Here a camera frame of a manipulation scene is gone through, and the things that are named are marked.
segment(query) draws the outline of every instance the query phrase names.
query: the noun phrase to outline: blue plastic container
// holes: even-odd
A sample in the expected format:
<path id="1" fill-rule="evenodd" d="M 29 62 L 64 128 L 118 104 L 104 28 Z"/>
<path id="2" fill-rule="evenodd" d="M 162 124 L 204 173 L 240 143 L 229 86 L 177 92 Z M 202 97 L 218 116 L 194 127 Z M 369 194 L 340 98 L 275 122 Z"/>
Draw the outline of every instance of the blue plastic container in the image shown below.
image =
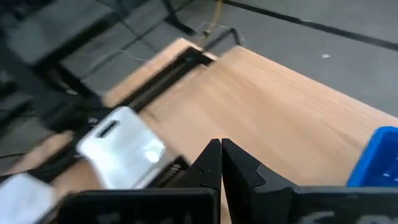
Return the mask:
<path id="1" fill-rule="evenodd" d="M 398 187 L 398 128 L 378 128 L 347 182 L 348 187 Z"/>

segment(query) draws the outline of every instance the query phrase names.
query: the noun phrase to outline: gray floor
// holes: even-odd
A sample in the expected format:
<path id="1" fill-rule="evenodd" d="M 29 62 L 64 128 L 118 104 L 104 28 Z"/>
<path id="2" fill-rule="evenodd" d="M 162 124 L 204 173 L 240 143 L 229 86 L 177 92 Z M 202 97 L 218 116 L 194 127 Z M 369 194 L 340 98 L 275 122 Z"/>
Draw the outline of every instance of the gray floor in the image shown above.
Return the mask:
<path id="1" fill-rule="evenodd" d="M 106 7 L 97 5 L 92 0 L 86 1 L 85 4 L 93 6 L 90 7 L 90 15 L 93 16 L 87 19 L 93 19 L 101 13 L 109 13 Z M 398 28 L 395 26 L 398 16 L 393 10 L 398 6 L 398 2 L 395 1 L 239 1 L 328 26 L 398 42 Z M 196 0 L 190 4 L 188 2 L 190 1 L 180 0 L 174 3 L 177 6 L 187 4 L 178 16 L 184 23 L 200 32 L 207 27 L 205 23 L 211 21 L 216 3 L 212 0 Z M 123 24 L 117 23 L 62 63 L 90 88 L 103 95 L 145 60 L 153 57 L 156 50 L 164 48 L 177 37 L 198 41 L 200 34 L 188 37 L 163 22 L 162 19 L 166 15 L 160 0 L 150 0 L 134 10 L 126 19 L 135 34 Z M 398 116 L 398 104 L 394 101 L 398 96 L 396 88 L 398 52 L 227 5 L 223 6 L 218 24 L 220 26 L 211 33 L 209 40 L 215 38 L 226 27 L 234 27 L 238 30 L 246 48 L 353 98 Z M 42 37 L 43 33 L 37 34 L 37 29 L 30 32 L 34 37 L 38 37 L 36 40 L 40 42 L 38 46 L 44 46 L 38 50 L 32 49 L 33 52 L 23 56 L 32 62 L 38 54 L 45 54 L 46 47 L 51 48 L 52 43 L 61 41 L 47 40 L 49 37 Z M 74 31 L 70 29 L 68 32 L 69 35 Z M 145 34 L 144 39 L 149 45 L 137 39 L 137 35 L 142 34 Z M 25 47 L 23 44 L 19 45 L 16 40 L 15 43 L 12 46 L 16 51 Z M 221 55 L 232 46 L 232 40 L 226 41 L 217 46 L 213 53 Z M 2 146 L 0 155 L 25 152 L 48 134 L 50 133 L 41 128 L 35 119 L 20 121 L 0 139 Z M 9 167 L 14 161 L 15 159 L 1 161 L 0 171 Z"/>

